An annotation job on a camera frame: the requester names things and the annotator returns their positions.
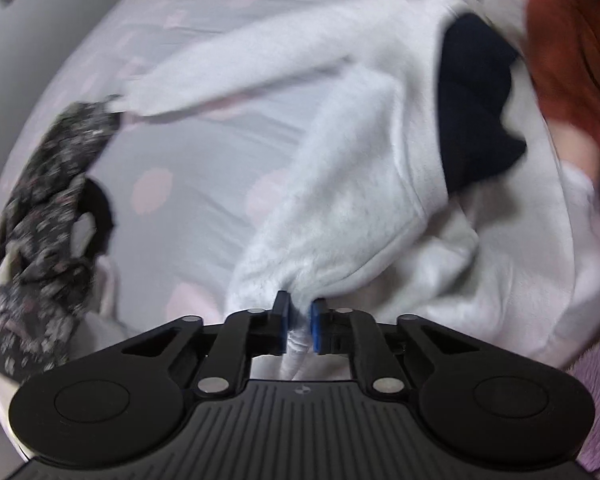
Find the rust-colored garment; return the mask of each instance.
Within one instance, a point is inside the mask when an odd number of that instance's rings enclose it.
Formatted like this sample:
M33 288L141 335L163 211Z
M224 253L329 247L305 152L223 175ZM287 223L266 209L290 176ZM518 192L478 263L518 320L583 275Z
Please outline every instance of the rust-colored garment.
M526 62L544 118L573 124L600 148L600 0L528 0L526 10Z

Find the mattress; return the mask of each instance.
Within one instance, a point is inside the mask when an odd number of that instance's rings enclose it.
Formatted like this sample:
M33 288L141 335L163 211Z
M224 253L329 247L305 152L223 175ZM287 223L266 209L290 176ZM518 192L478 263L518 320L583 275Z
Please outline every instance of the mattress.
M71 102L119 92L185 44L329 1L123 0L33 110L0 179L0 214L42 135ZM503 1L500 9L508 9ZM522 1L500 12L512 41L523 34ZM90 172L114 213L116 310L109 320L90 316L75 356L188 314L222 322L235 264L282 195L296 148L338 72L331 67L170 116L124 115ZM0 376L0 421L15 442L8 425L14 391Z

